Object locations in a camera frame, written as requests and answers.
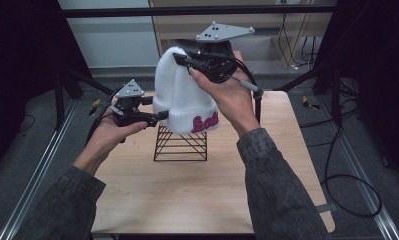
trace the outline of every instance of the left hand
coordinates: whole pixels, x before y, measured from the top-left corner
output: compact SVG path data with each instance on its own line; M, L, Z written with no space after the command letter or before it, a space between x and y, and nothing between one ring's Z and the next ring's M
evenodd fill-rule
M109 153L122 140L147 127L146 122L136 122L125 127L118 127L118 120L110 109L107 109L103 116L104 118L86 147L73 164L92 176L94 176L100 164L109 156Z

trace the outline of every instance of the floor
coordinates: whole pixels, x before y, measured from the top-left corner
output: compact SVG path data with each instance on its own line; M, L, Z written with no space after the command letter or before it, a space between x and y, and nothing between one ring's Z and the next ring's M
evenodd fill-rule
M296 55L297 61L306 64L298 70L284 69L275 52L277 46L269 37L233 41L232 44L233 49L242 51L246 65L256 74L258 85L264 89L283 86L309 70L309 64L301 59L303 55L300 53ZM150 72L136 75L140 79L136 80L144 90L153 90L151 75L153 74ZM126 83L133 77L122 75L109 78L100 74L98 76L101 77L97 80L110 88ZM345 84L359 91L358 83L353 79L343 80ZM358 217L342 209L334 211L332 214L336 229L332 233L333 239L399 239L399 172L384 166L383 156L368 130L366 121L361 118L360 110L356 110L354 101L348 96L342 96L342 112L351 111L351 114L345 116L342 135L337 139L330 158L328 157L330 143L335 137L337 127L332 122L316 124L330 118L330 92L315 96L311 91L313 82L313 79L309 79L300 84L289 92L289 97L318 177L323 179L326 163L330 160L329 175L347 173L359 176L377 190L383 201L382 212L376 217ZM21 133L16 136L0 166L0 231L10 219L16 219L12 213L15 207L20 206L18 202L21 196L26 196L24 201L28 205L35 204L38 201L37 195L47 189L81 151L93 121L93 118L88 116L92 102L97 98L106 97L87 85L82 84L82 87L85 93L81 101L66 99L67 109L74 108L74 114L70 116L67 130L60 138L57 149L53 151L48 149L49 141L55 134L53 92L47 92L27 104L26 111L29 115L22 123ZM304 104L304 96L307 97L308 105ZM45 150L51 155L51 160L47 163L43 162ZM41 164L45 170L39 172L37 170ZM27 195L24 190L33 173L39 173L42 181L31 188L37 194ZM352 213L370 214L378 206L377 196L372 190L350 178L330 181L330 190L334 198ZM334 203L327 190L325 194L328 201ZM95 239L112 238L98 235Z

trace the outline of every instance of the black device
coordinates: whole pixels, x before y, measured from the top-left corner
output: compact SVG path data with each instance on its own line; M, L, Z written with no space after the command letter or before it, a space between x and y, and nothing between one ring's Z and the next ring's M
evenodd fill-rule
M87 142L90 140L93 132L99 126L104 116L107 107L112 110L112 114L118 119L118 126L124 127L136 122L147 122L148 127L155 127L158 121L168 118L168 111L159 112L158 114L141 112L139 106L150 105L153 103L153 96L143 97L145 92L140 88L134 79L124 85L122 88L116 90L108 100L106 107L104 107L95 119L90 128ZM116 98L117 101L112 105L112 100Z
M246 65L236 59L229 39L253 34L255 30L224 24L215 21L200 35L196 42L201 43L199 51L188 51L187 55L173 53L178 65L194 68L203 73L211 82L223 83L230 79L239 68L251 82L237 79L245 88L253 91L255 99L255 116L260 121L261 99L264 91L258 87L256 81Z

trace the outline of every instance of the hand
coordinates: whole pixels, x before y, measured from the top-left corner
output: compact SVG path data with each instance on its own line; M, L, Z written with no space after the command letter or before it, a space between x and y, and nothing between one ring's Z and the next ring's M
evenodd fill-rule
M106 110L104 116L86 147L73 164L92 176L94 176L100 164L109 156L109 153L123 139L147 127L146 122L136 122L125 127L118 127L117 119L110 109Z
M239 51L234 51L237 59L243 60ZM251 91L241 86L236 79L247 80L248 77L240 69L233 74L234 78L223 83L213 83L201 72L189 69L199 88L207 92L217 103L221 113L232 124L239 137L259 128L252 106Z

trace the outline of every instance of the gray sleeve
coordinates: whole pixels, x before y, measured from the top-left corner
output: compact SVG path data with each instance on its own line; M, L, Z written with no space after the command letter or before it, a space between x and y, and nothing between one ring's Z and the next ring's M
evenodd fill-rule
M14 239L86 239L105 184L70 166L32 206Z
M316 207L264 128L237 143L252 225L261 239L329 239Z

